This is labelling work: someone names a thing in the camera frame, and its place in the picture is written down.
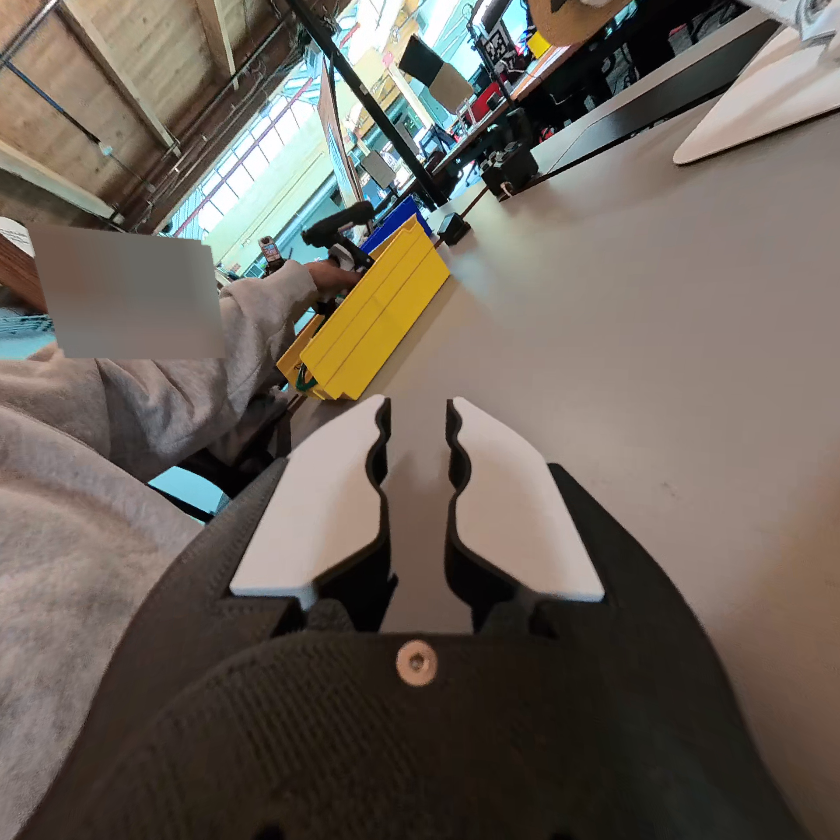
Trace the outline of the black and tan panel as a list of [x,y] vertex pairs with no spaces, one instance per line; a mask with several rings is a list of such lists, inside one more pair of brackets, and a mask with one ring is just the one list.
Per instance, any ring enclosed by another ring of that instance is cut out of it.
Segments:
[[467,79],[415,34],[410,35],[398,68],[419,80],[432,98],[453,115],[474,95],[473,87]]

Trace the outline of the black white marker board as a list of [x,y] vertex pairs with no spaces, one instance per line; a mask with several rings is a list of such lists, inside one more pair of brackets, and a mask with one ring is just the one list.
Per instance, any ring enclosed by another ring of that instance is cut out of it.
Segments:
[[494,66],[500,63],[509,64],[519,57],[516,42],[501,18],[491,29],[480,30],[477,36],[479,52]]

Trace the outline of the black chair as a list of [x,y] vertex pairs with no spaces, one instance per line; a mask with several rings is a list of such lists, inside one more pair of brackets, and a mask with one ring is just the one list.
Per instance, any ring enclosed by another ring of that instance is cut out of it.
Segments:
[[167,491],[155,478],[149,487],[191,518],[206,524],[279,459],[291,452],[288,394],[277,388],[253,397],[231,432],[197,450],[175,467],[206,481],[220,492],[213,511]]

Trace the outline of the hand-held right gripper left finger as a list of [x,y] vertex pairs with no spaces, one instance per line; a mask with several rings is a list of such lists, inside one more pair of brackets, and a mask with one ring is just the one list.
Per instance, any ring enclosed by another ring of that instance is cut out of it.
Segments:
[[295,447],[229,583],[236,597],[290,597],[312,608],[340,566],[387,535],[374,456],[391,401],[373,395]]

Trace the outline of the yellow plastic bin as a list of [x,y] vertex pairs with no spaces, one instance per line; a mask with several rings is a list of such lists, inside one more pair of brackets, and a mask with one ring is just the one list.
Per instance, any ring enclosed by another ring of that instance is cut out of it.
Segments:
[[335,312],[314,315],[280,357],[292,391],[357,401],[449,277],[414,217],[372,255],[373,267]]

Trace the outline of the black support pole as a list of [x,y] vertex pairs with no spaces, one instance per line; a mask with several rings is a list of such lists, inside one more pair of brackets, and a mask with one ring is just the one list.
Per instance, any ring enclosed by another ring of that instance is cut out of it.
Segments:
[[413,174],[415,187],[425,194],[432,208],[439,208],[446,204],[448,200],[446,195],[438,188],[434,178],[425,170],[424,165],[417,158],[410,145],[404,141],[394,123],[371,95],[368,87],[365,86],[341,52],[340,47],[333,42],[330,33],[319,16],[310,8],[308,2],[287,1],[287,5],[293,10],[294,15],[297,16],[299,23],[309,33],[311,39],[331,61],[333,68],[339,72],[364,110],[371,115],[376,126],[392,142],[396,152]]

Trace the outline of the person's left forearm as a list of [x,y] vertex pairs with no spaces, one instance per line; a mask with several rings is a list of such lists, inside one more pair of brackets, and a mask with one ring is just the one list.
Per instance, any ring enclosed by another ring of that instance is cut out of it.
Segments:
[[239,280],[223,293],[220,357],[94,360],[102,406],[90,446],[141,480],[204,449],[226,466],[242,466],[247,447],[287,409],[277,362],[315,298],[310,270],[291,261],[268,279]]

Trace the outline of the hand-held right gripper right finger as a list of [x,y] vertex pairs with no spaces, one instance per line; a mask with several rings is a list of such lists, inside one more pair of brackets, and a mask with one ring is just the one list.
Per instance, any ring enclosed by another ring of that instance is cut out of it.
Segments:
[[602,602],[604,584],[548,463],[463,396],[447,403],[445,576],[462,602]]

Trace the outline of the blue plastic bin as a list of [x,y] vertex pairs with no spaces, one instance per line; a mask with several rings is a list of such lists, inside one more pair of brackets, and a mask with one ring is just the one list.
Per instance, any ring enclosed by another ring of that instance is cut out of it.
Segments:
[[384,217],[379,227],[368,237],[360,246],[360,248],[367,255],[371,255],[374,250],[379,248],[390,236],[392,236],[397,229],[411,218],[416,218],[428,237],[432,237],[434,232],[429,226],[426,218],[421,213],[415,196],[406,196],[400,201],[392,210],[390,210]]

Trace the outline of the person's left hand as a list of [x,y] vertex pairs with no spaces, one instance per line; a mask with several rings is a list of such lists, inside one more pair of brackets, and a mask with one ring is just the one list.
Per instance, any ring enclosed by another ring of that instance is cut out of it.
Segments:
[[320,260],[305,265],[321,298],[332,299],[351,290],[362,278],[354,270],[343,269],[331,259]]

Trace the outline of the black desk cover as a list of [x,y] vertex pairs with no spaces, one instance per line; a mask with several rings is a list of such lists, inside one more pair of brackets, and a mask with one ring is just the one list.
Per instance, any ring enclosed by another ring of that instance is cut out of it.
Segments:
[[593,127],[586,129],[581,137],[572,143],[570,149],[561,156],[560,160],[552,164],[547,173],[535,176],[530,181],[528,188],[546,182],[563,172],[567,172],[575,166],[589,161],[599,154],[633,139],[641,133],[645,133],[653,128],[657,128],[659,125],[681,117],[687,112],[697,108],[709,107],[722,96],[724,91],[723,88],[715,90],[709,96],[684,104],[678,107],[677,110],[668,112],[656,120],[648,120],[635,128],[621,128],[618,125],[618,118],[614,118],[612,115],[604,117],[604,120],[607,122],[605,128],[597,128],[599,124],[597,122]]

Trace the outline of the black desktop device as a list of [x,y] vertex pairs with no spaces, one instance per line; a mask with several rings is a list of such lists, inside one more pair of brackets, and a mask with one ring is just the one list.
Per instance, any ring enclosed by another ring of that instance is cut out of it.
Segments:
[[534,131],[522,108],[508,110],[488,129],[479,155],[479,173],[493,196],[512,196],[537,175],[533,145]]

